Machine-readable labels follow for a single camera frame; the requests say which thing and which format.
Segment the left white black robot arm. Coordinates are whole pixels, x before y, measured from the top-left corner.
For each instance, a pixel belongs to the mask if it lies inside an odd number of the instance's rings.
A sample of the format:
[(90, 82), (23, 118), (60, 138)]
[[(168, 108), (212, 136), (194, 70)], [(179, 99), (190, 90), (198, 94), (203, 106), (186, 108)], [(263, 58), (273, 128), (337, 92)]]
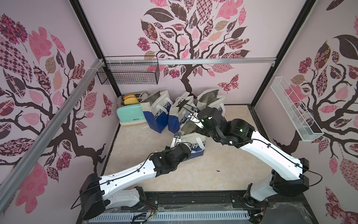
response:
[(144, 162), (129, 169), (111, 175), (88, 175), (77, 199), (80, 202), (82, 220), (90, 220), (115, 207), (142, 208), (147, 201), (143, 188), (128, 187), (173, 172), (191, 156), (190, 143), (181, 142), (177, 138), (173, 142), (173, 146), (149, 154)]

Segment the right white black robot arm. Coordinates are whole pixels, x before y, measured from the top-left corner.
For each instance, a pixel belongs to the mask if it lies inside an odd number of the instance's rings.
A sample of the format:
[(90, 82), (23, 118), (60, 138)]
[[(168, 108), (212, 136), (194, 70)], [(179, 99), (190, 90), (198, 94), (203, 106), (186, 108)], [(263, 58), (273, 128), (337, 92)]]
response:
[(215, 142), (240, 148), (272, 168), (267, 178), (248, 185), (244, 197), (249, 206), (274, 195), (295, 197), (312, 187), (305, 176), (309, 171), (309, 161), (285, 153), (245, 120), (227, 121), (218, 109), (211, 107), (200, 110), (194, 118), (197, 126)]

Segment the blue beige takeout bag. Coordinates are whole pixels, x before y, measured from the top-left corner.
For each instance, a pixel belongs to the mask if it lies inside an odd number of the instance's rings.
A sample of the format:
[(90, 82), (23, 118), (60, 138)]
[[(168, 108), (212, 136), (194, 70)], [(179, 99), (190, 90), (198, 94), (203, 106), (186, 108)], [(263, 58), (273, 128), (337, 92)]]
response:
[(196, 107), (202, 110), (206, 107), (216, 108), (222, 115), (225, 115), (225, 100), (226, 96), (218, 94), (219, 89), (209, 89), (202, 92), (197, 97)]
[(175, 100), (168, 117), (168, 130), (170, 132), (176, 133), (180, 130), (187, 120), (185, 113), (192, 110), (192, 106), (195, 107), (194, 97), (187, 91)]
[(193, 122), (187, 120), (178, 132), (181, 133), (181, 142), (186, 144), (191, 150), (191, 156), (186, 160), (197, 158), (204, 155), (206, 148), (206, 136), (196, 132)]
[(169, 112), (173, 105), (169, 92), (158, 90), (141, 101), (140, 105), (149, 127), (162, 133), (168, 125)]

